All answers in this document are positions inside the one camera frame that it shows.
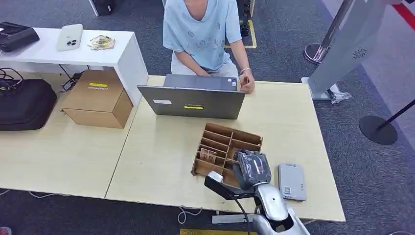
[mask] wooden organizer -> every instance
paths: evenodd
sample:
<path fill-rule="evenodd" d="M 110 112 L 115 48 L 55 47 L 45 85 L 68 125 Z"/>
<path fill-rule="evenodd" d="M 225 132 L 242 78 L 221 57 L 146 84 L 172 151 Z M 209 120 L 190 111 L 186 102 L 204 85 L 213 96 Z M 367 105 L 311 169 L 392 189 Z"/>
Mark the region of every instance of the wooden organizer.
<path fill-rule="evenodd" d="M 235 151 L 247 149 L 260 152 L 261 146 L 261 136 L 208 122 L 196 151 L 191 173 L 207 176 L 214 170 L 224 177 L 225 184 L 239 188 L 232 172 L 232 165 L 239 164 L 233 158 Z"/>

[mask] red stripe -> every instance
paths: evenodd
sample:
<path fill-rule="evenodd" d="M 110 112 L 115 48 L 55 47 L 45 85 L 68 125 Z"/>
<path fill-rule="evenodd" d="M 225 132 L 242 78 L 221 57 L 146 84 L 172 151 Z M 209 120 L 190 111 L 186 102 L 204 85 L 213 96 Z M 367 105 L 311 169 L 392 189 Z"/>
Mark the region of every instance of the red stripe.
<path fill-rule="evenodd" d="M 402 16 L 402 18 L 415 30 L 415 16 L 412 12 L 404 5 L 404 4 L 397 4 L 392 5 L 395 10 Z"/>

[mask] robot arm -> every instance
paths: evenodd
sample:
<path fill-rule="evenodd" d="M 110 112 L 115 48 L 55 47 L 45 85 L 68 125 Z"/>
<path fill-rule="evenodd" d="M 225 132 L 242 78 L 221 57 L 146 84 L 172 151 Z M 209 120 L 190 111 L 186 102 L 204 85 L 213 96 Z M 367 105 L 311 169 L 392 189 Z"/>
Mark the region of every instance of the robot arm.
<path fill-rule="evenodd" d="M 269 183 L 271 171 L 265 154 L 238 150 L 233 158 L 239 162 L 232 166 L 232 171 L 241 189 L 224 185 L 223 176 L 215 171 L 207 175 L 205 186 L 226 200 L 235 200 L 246 218 L 237 200 L 253 197 L 256 205 L 253 226 L 259 235 L 310 235 L 292 208 L 287 207 L 281 192 Z"/>
<path fill-rule="evenodd" d="M 248 190 L 224 185 L 223 176 L 211 171 L 205 186 L 226 200 L 253 197 L 257 210 L 253 217 L 254 231 L 259 235 L 310 235 L 292 208 L 287 207 L 281 192 L 269 183 L 259 183 Z"/>

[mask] light blue t-shirt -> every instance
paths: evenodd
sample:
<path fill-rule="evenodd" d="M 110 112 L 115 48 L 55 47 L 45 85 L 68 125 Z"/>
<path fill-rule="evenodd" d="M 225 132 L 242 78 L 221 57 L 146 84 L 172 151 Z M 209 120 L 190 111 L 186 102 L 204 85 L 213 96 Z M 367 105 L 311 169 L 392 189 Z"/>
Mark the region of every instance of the light blue t-shirt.
<path fill-rule="evenodd" d="M 186 51 L 201 67 L 217 70 L 229 59 L 224 50 L 225 36 L 229 43 L 242 38 L 236 0 L 208 0 L 205 16 L 200 21 L 190 15 L 184 0 L 167 0 L 164 47 Z"/>

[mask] cardboard box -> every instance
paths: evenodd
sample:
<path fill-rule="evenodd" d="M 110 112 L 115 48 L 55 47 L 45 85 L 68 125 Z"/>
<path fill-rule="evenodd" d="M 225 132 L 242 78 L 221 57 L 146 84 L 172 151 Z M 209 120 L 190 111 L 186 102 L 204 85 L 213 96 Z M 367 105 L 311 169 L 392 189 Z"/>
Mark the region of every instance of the cardboard box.
<path fill-rule="evenodd" d="M 78 125 L 124 128 L 133 105 L 115 71 L 87 70 L 62 110 Z"/>
<path fill-rule="evenodd" d="M 234 158 L 235 151 L 247 149 L 261 152 L 262 140 L 261 136 L 208 122 L 191 173 L 207 176 L 214 170 L 223 176 L 225 184 L 240 188 L 232 170 L 233 164 L 239 164 L 238 159 Z"/>

